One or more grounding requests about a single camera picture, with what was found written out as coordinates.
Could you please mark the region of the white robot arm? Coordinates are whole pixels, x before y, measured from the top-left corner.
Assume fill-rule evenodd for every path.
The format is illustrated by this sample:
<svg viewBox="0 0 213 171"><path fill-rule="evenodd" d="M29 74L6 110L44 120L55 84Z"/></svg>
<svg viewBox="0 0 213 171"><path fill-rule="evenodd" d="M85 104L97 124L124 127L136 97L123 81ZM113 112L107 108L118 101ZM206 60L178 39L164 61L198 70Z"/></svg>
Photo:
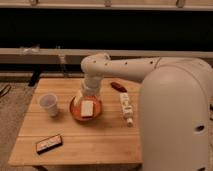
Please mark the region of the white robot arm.
<svg viewBox="0 0 213 171"><path fill-rule="evenodd" d="M210 171L213 68L199 58L84 58L81 91L95 95L104 76L140 84L138 124L143 171Z"/></svg>

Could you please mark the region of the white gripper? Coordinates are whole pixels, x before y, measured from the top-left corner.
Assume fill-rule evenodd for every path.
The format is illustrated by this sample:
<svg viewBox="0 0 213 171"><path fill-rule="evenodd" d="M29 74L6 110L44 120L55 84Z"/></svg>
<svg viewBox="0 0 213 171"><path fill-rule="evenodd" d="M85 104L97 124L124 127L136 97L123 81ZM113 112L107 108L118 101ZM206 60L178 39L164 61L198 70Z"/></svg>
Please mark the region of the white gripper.
<svg viewBox="0 0 213 171"><path fill-rule="evenodd" d="M94 96L96 97L98 107L102 109L102 99L101 95L98 94L101 87L102 78L98 76L86 75L81 83L81 90L78 90L74 98L74 106L77 106L84 96Z"/></svg>

